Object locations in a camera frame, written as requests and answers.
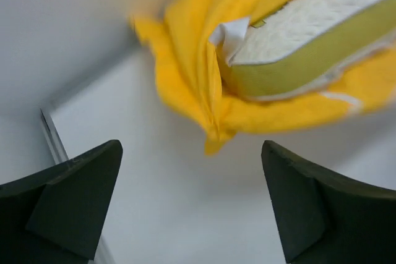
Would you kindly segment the yellow pillowcase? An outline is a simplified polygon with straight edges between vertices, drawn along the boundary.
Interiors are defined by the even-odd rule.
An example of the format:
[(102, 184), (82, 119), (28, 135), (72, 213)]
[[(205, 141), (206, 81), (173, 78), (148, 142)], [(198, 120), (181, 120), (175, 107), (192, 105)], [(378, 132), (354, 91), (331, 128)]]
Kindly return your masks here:
[(161, 99), (206, 132), (216, 153), (238, 132), (268, 134), (341, 120), (387, 104), (395, 91), (395, 40), (347, 68), (324, 88), (258, 101), (233, 93), (220, 73), (220, 51), (209, 38), (225, 22), (257, 22), (290, 0), (174, 0), (161, 20), (133, 17), (141, 43), (155, 57)]

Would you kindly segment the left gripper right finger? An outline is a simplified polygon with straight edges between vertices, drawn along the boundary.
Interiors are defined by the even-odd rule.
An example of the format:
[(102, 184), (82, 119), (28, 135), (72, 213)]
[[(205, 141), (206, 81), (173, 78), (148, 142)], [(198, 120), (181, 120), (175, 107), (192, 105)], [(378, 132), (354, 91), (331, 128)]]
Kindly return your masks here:
[(266, 140), (262, 165), (287, 263), (395, 263), (395, 191)]

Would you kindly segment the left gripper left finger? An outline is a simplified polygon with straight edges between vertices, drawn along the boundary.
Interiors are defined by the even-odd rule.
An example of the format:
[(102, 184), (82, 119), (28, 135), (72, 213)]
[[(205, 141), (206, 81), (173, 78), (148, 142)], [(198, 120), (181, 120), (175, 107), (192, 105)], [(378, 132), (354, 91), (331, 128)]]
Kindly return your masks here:
[(109, 140), (1, 185), (1, 263), (88, 263), (95, 258), (123, 147)]

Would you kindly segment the cream pillow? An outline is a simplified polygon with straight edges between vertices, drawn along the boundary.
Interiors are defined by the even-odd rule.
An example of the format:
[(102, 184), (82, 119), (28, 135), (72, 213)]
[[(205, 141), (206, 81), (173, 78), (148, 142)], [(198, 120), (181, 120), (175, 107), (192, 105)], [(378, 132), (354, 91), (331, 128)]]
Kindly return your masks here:
[(324, 88), (395, 40), (395, 0), (290, 0), (257, 22), (219, 24), (209, 38), (226, 86), (274, 101)]

